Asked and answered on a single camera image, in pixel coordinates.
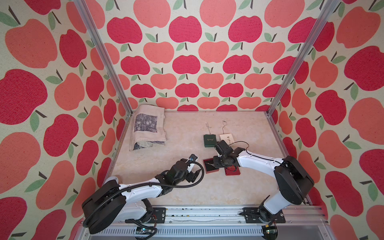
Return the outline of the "cream lift-off box lid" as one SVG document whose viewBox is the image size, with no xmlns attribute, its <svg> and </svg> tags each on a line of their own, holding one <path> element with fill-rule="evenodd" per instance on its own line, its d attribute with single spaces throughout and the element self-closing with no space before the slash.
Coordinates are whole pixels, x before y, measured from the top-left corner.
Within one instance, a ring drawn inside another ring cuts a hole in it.
<svg viewBox="0 0 384 240">
<path fill-rule="evenodd" d="M 231 133 L 228 134 L 220 134 L 220 139 L 224 140 L 228 145 L 235 142 L 234 137 Z"/>
</svg>

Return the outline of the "red jewelry box base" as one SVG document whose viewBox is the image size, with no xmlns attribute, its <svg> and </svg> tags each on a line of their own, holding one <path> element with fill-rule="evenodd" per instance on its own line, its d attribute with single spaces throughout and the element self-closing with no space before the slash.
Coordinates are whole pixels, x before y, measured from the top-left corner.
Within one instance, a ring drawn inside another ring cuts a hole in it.
<svg viewBox="0 0 384 240">
<path fill-rule="evenodd" d="M 203 160 L 206 174 L 218 172 L 219 168 L 215 167 L 213 158 Z"/>
</svg>

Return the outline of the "green jewelry box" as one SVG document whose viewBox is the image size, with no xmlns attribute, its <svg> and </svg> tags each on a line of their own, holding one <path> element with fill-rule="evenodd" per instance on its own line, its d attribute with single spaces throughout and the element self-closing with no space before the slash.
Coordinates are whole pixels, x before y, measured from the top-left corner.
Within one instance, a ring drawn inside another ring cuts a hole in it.
<svg viewBox="0 0 384 240">
<path fill-rule="evenodd" d="M 204 135 L 203 140 L 205 148 L 213 148 L 217 144 L 217 138 L 214 134 Z"/>
</svg>

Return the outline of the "red jewelry box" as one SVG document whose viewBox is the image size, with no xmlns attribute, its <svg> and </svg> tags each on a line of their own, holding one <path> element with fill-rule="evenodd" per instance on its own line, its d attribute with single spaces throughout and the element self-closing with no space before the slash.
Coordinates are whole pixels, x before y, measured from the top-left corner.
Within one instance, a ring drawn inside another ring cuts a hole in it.
<svg viewBox="0 0 384 240">
<path fill-rule="evenodd" d="M 225 168 L 225 175 L 226 176 L 239 176 L 241 174 L 240 170 L 236 166 L 231 166 Z"/>
</svg>

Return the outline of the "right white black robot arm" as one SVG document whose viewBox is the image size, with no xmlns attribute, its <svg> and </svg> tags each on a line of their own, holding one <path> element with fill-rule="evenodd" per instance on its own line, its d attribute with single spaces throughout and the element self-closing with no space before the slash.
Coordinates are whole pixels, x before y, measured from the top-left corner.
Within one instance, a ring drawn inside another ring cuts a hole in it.
<svg viewBox="0 0 384 240">
<path fill-rule="evenodd" d="M 266 222 L 290 205 L 300 205 L 314 187 L 314 180 L 299 161 L 292 157 L 272 158 L 233 149 L 224 140 L 215 145 L 218 155 L 213 157 L 216 168 L 249 168 L 273 177 L 278 190 L 267 197 L 258 208 L 260 218 Z"/>
</svg>

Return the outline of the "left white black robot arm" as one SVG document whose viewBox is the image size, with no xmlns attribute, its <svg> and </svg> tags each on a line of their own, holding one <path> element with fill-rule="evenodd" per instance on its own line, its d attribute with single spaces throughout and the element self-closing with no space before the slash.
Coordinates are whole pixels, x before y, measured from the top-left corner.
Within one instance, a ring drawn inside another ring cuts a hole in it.
<svg viewBox="0 0 384 240">
<path fill-rule="evenodd" d="M 127 204 L 157 198 L 173 189 L 187 189 L 198 185 L 204 178 L 204 166 L 191 155 L 189 159 L 177 161 L 170 170 L 137 184 L 123 185 L 117 178 L 95 191 L 82 203 L 85 216 L 83 227 L 96 234 L 109 227 Z"/>
</svg>

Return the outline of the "folded beige patterned cloth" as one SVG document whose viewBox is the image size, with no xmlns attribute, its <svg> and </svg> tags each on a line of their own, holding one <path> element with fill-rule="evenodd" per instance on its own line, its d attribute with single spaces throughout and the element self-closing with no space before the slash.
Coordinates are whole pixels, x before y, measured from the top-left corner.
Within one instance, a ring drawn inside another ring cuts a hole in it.
<svg viewBox="0 0 384 240">
<path fill-rule="evenodd" d="M 165 109 L 153 105 L 140 105 L 134 112 L 130 123 L 129 150 L 164 146 L 167 138 L 164 130 Z"/>
</svg>

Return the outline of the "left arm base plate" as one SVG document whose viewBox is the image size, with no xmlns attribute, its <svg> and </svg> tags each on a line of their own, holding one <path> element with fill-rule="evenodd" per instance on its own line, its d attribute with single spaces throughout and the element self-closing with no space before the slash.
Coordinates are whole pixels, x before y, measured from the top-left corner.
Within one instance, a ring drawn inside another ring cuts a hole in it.
<svg viewBox="0 0 384 240">
<path fill-rule="evenodd" d="M 140 219 L 129 219 L 125 220 L 125 222 L 133 223 L 135 221 L 140 224 L 164 224 L 166 218 L 166 210 L 166 208 L 150 208 Z"/>
</svg>

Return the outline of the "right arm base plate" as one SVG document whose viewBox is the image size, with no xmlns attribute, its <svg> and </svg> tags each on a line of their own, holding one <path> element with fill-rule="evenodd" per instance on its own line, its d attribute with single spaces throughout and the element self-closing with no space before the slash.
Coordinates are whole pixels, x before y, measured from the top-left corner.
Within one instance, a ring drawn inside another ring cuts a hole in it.
<svg viewBox="0 0 384 240">
<path fill-rule="evenodd" d="M 243 211 L 239 213 L 240 216 L 244 217 L 247 224 L 284 224 L 286 223 L 285 216 L 282 211 L 277 214 L 271 214 L 264 208 L 243 208 Z"/>
</svg>

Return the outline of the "right aluminium frame post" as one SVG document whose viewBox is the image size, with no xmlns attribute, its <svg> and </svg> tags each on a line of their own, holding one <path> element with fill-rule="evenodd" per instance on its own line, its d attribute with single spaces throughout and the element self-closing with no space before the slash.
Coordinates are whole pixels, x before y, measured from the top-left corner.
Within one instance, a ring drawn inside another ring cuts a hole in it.
<svg viewBox="0 0 384 240">
<path fill-rule="evenodd" d="M 281 102 L 281 98 L 283 97 L 284 93 L 288 89 L 288 86 L 290 82 L 294 79 L 294 76 L 300 69 L 302 63 L 304 62 L 307 54 L 310 52 L 312 47 L 315 44 L 315 41 L 318 39 L 320 33 L 324 29 L 326 23 L 328 22 L 330 16 L 334 13 L 334 11 L 337 9 L 338 4 L 340 4 L 341 1 L 331 0 L 326 1 L 324 7 L 322 8 L 319 17 L 316 19 L 314 26 L 312 27 L 311 31 L 309 32 L 309 35 L 306 39 L 306 41 L 303 43 L 303 47 L 299 50 L 299 54 L 297 55 L 295 61 L 293 62 L 288 74 L 286 77 L 284 77 L 284 80 L 281 84 L 281 87 L 279 88 L 276 96 L 274 97 L 268 111 L 266 112 L 267 119 L 272 118 L 272 114 L 275 111 L 277 105 Z"/>
</svg>

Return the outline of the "aluminium frame post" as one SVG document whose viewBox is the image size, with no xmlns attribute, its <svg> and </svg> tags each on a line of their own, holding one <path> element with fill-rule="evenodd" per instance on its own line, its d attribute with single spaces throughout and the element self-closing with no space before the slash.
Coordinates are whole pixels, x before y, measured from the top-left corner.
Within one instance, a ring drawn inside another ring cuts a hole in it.
<svg viewBox="0 0 384 240">
<path fill-rule="evenodd" d="M 95 47 L 98 51 L 98 54 L 101 58 L 101 61 L 107 71 L 107 74 L 109 75 L 113 86 L 115 90 L 117 91 L 117 95 L 121 100 L 121 103 L 123 104 L 123 107 L 127 111 L 128 116 L 132 116 L 133 111 L 130 106 L 130 103 L 127 99 L 127 96 L 125 95 L 124 88 L 122 86 L 122 83 L 120 81 L 120 78 L 118 74 L 115 71 L 115 68 L 112 64 L 112 60 L 109 56 L 109 53 L 107 51 L 107 48 L 105 47 L 105 44 L 103 43 L 99 31 L 97 29 L 97 26 L 92 18 L 92 14 L 86 4 L 86 1 L 80 1 L 76 0 L 74 1 L 75 5 L 77 7 L 77 10 L 89 32 L 89 35 L 91 37 L 91 40 L 94 42 Z"/>
<path fill-rule="evenodd" d="M 299 54 L 297 55 L 295 61 L 293 62 L 288 74 L 286 77 L 284 77 L 284 80 L 281 84 L 281 87 L 279 88 L 276 96 L 274 97 L 268 111 L 266 112 L 267 119 L 272 118 L 272 114 L 275 111 L 277 105 L 281 102 L 281 98 L 283 97 L 284 93 L 288 89 L 288 86 L 290 82 L 294 79 L 294 76 L 300 69 L 302 63 L 304 62 L 307 54 L 310 52 L 312 47 L 315 44 L 315 41 L 318 39 L 320 33 L 324 29 L 326 23 L 328 22 L 330 16 L 334 13 L 334 11 L 337 9 L 338 4 L 340 4 L 341 1 L 331 0 L 326 1 L 324 7 L 322 8 L 319 17 L 316 19 L 314 26 L 312 27 L 311 31 L 309 32 L 309 35 L 306 39 L 306 41 L 303 43 L 303 47 L 299 50 Z"/>
</svg>

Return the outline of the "left aluminium frame post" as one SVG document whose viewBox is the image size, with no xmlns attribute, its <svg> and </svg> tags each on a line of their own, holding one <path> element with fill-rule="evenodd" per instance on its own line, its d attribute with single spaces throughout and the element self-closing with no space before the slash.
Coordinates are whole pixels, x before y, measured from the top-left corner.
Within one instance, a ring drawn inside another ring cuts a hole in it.
<svg viewBox="0 0 384 240">
<path fill-rule="evenodd" d="M 99 31 L 97 29 L 97 26 L 92 18 L 92 14 L 86 4 L 86 1 L 80 1 L 76 0 L 74 1 L 75 5 L 77 7 L 77 10 L 89 32 L 89 35 L 91 37 L 91 40 L 94 42 L 95 47 L 98 51 L 98 54 L 101 58 L 101 61 L 107 71 L 107 74 L 109 75 L 113 86 L 115 90 L 117 91 L 117 95 L 121 100 L 121 103 L 123 104 L 123 107 L 127 111 L 128 116 L 132 116 L 133 111 L 130 106 L 130 103 L 127 99 L 127 96 L 125 95 L 124 88 L 122 86 L 122 83 L 120 81 L 120 78 L 118 74 L 115 71 L 115 68 L 112 64 L 112 60 L 109 56 L 109 53 L 107 51 L 107 48 L 105 47 L 105 44 L 103 43 Z"/>
</svg>

